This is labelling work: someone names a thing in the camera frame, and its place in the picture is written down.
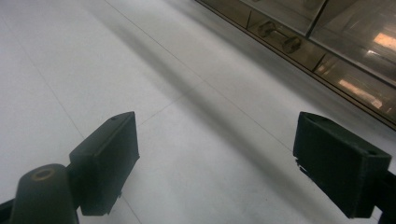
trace floor tile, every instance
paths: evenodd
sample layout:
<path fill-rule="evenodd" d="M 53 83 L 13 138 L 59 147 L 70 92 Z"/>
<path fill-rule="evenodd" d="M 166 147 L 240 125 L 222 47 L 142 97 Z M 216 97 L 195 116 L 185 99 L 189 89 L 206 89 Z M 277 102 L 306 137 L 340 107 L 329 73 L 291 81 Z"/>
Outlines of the floor tile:
<path fill-rule="evenodd" d="M 15 37 L 0 20 L 0 203 L 15 196 L 22 175 L 49 163 L 68 164 L 82 140 Z"/>
<path fill-rule="evenodd" d="M 171 51 L 202 79 L 219 71 L 235 54 L 217 34 L 225 32 L 235 42 L 249 38 L 195 1 L 107 0 L 136 26 Z"/>
<path fill-rule="evenodd" d="M 207 84 L 138 127 L 123 196 L 142 223 L 349 221 L 291 152 Z"/>
<path fill-rule="evenodd" d="M 85 217 L 78 209 L 78 219 L 81 224 L 141 224 L 124 199 L 117 199 L 110 214 L 102 217 Z"/>
<path fill-rule="evenodd" d="M 10 28 L 84 136 L 126 111 L 143 122 L 202 81 L 109 4 L 71 2 L 40 2 L 29 29 Z"/>

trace white floor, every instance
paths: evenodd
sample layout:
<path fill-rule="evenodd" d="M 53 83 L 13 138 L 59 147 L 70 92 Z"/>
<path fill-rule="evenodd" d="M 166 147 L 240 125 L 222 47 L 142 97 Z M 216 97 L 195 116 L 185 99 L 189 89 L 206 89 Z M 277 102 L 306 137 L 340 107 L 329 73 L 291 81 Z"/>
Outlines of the white floor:
<path fill-rule="evenodd" d="M 0 202 L 132 110 L 141 159 L 110 215 L 81 223 L 376 223 L 299 171 L 297 118 L 393 156 L 396 132 L 195 1 L 0 0 Z"/>

